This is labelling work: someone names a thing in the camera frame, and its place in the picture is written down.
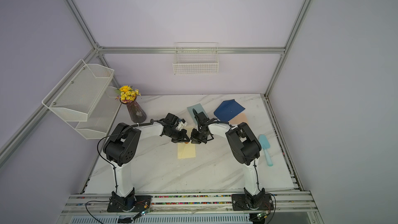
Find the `cream envelope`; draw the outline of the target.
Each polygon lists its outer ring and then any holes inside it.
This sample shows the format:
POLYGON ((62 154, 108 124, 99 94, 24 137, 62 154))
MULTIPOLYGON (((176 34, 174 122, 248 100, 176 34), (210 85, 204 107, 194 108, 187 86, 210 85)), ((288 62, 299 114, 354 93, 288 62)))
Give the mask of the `cream envelope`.
POLYGON ((177 158, 178 159, 189 159, 196 157, 196 145, 189 143, 178 143, 177 144, 177 158))

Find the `teal envelope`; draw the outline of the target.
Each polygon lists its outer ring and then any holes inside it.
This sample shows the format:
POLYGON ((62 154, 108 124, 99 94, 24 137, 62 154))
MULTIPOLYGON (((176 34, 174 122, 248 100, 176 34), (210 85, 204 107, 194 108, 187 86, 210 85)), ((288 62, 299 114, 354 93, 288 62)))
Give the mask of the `teal envelope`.
POLYGON ((193 110, 195 110, 198 114, 201 113, 201 112, 203 112, 203 113, 205 114, 205 116, 208 117, 208 115, 207 115, 205 109, 203 108, 203 106, 202 106, 200 103, 199 103, 199 104, 196 104, 196 105, 193 105, 193 106, 187 107, 187 110, 188 110, 189 115, 191 116, 191 118, 192 118, 194 121, 196 121, 196 119, 195 119, 195 117, 194 117, 194 112, 193 112, 193 110))

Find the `peach paper sheet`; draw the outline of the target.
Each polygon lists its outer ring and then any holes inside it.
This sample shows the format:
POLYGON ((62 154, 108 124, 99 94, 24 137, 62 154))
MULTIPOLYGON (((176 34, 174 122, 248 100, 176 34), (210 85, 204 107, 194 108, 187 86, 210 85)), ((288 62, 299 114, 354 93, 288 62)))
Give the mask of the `peach paper sheet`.
POLYGON ((242 122, 249 123, 245 113, 240 113, 237 116, 235 116, 233 119, 229 121, 229 124, 238 125, 241 124, 242 122))

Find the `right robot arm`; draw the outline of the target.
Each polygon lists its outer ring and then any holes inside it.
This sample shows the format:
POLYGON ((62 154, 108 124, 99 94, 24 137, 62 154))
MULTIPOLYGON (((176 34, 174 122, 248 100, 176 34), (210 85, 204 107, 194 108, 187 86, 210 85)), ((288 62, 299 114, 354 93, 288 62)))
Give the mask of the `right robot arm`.
POLYGON ((206 144, 215 136, 226 138, 234 158, 243 165, 246 207, 258 209, 265 196, 265 191, 259 189, 257 172, 261 145, 249 125, 245 122, 232 125, 217 118, 210 119, 204 112, 192 111, 197 128, 191 132, 191 143, 206 144))

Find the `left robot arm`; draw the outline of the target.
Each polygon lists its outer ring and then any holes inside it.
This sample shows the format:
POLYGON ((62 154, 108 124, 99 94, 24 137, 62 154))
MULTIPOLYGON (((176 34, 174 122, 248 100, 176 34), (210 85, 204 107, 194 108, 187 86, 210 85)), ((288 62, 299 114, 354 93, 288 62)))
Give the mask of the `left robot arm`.
POLYGON ((112 199, 120 203, 134 198, 134 186, 132 183, 130 162, 134 158, 140 140, 155 136, 166 136, 173 143, 188 143, 184 119, 169 113, 160 120, 150 120, 147 123, 128 125, 119 123, 112 134, 107 137, 103 147, 106 160, 114 168, 115 191, 112 199))

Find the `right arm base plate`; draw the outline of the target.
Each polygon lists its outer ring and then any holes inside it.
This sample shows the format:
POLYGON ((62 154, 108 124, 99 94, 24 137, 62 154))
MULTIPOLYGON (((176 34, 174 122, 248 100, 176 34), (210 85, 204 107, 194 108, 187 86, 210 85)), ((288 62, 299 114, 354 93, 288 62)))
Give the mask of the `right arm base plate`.
POLYGON ((232 194, 231 199, 234 211, 273 211, 275 209, 272 195, 264 188, 256 195, 244 189, 243 194, 232 194))

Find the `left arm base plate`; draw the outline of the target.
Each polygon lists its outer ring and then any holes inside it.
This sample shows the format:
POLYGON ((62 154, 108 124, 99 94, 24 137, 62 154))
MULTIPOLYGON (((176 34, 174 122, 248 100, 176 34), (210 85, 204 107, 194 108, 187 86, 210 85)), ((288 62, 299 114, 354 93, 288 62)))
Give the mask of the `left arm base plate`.
POLYGON ((108 213, 122 212, 143 212, 150 207, 152 196, 130 196, 119 197, 117 195, 110 197, 110 203, 107 207, 108 213))

